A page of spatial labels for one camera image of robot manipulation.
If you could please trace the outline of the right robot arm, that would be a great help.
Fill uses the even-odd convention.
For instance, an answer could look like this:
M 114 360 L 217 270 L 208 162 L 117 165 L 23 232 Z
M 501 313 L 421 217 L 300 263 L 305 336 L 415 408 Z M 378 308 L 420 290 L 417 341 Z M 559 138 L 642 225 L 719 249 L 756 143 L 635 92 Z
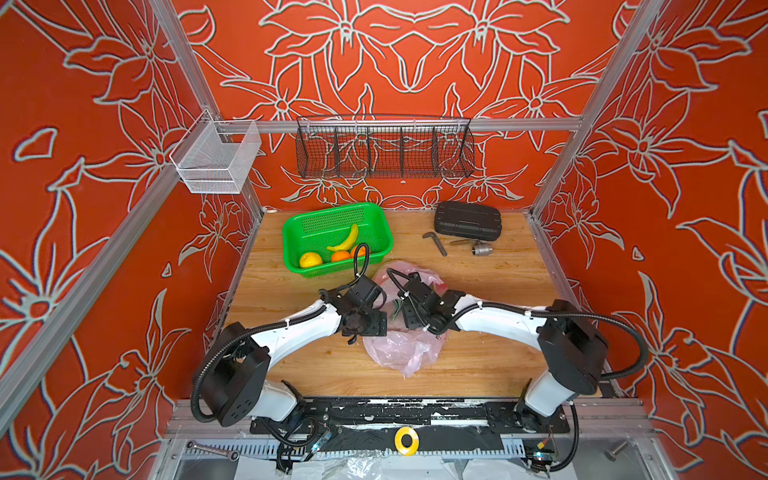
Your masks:
M 537 309 L 483 300 L 463 291 L 434 291 L 417 273 L 386 270 L 405 308 L 405 323 L 434 336 L 450 330 L 479 332 L 513 340 L 540 351 L 547 369 L 529 381 L 515 405 L 513 421 L 534 432 L 545 428 L 563 403 L 592 395 L 603 380 L 638 372 L 650 352 L 643 335 L 611 316 L 582 312 L 567 301 Z M 638 347 L 628 367 L 605 372 L 609 343 L 593 325 L 603 322 L 626 332 Z

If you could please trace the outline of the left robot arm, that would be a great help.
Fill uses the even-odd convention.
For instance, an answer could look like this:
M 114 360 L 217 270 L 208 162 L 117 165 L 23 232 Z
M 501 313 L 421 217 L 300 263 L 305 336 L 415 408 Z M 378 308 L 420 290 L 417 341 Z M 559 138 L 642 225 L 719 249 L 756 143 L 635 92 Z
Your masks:
M 287 382 L 267 380 L 269 371 L 305 346 L 336 334 L 350 344 L 361 337 L 387 335 L 381 310 L 383 289 L 367 276 L 370 247 L 353 251 L 353 279 L 306 309 L 272 324 L 226 327 L 210 347 L 193 380 L 190 410 L 201 423 L 229 427 L 245 417 L 282 422 L 299 408 L 299 394 Z

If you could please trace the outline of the yellow apple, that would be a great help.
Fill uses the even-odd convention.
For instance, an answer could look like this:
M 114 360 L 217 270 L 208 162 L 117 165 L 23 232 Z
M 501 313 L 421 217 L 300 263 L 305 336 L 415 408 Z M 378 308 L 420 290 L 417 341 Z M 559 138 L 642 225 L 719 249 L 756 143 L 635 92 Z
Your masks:
M 316 252 L 306 252 L 299 259 L 299 266 L 302 269 L 309 269 L 323 264 L 323 259 Z

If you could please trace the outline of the pink plastic bag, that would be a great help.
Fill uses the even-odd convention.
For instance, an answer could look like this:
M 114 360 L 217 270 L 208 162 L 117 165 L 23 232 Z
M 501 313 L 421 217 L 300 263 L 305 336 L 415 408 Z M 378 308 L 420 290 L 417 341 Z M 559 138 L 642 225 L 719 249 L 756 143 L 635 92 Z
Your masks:
M 383 337 L 364 337 L 364 348 L 379 366 L 397 370 L 404 378 L 410 378 L 438 360 L 448 334 L 435 336 L 422 327 L 414 330 L 406 328 L 399 290 L 387 275 L 389 268 L 404 274 L 417 273 L 419 279 L 438 294 L 443 294 L 447 287 L 436 272 L 402 260 L 383 264 L 373 277 L 386 296 L 385 300 L 376 301 L 376 307 L 387 315 L 387 334 Z

